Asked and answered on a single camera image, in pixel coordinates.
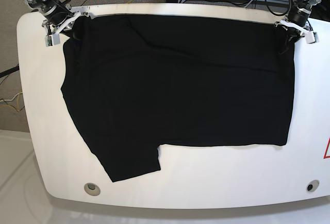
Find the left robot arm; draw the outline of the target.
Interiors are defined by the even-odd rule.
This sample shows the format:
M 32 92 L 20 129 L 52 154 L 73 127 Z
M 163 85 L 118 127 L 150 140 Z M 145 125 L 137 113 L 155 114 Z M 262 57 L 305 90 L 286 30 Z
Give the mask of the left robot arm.
M 268 11 L 274 16 L 281 16 L 282 19 L 275 23 L 285 31 L 284 41 L 281 43 L 280 54 L 284 54 L 299 39 L 304 38 L 306 43 L 314 44 L 319 42 L 318 34 L 310 24 L 309 17 L 312 8 L 321 3 L 322 0 L 288 0 L 288 7 L 284 13 L 276 13 L 264 0 Z

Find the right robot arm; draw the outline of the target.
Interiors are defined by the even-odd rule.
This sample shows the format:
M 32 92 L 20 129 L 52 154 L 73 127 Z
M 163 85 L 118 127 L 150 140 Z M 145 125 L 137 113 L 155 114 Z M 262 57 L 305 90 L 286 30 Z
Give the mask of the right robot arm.
M 45 20 L 42 27 L 46 32 L 45 44 L 47 47 L 60 43 L 60 34 L 73 36 L 72 28 L 75 21 L 81 16 L 89 16 L 87 12 L 72 11 L 71 0 L 24 0 L 24 3 L 33 11 L 41 13 Z

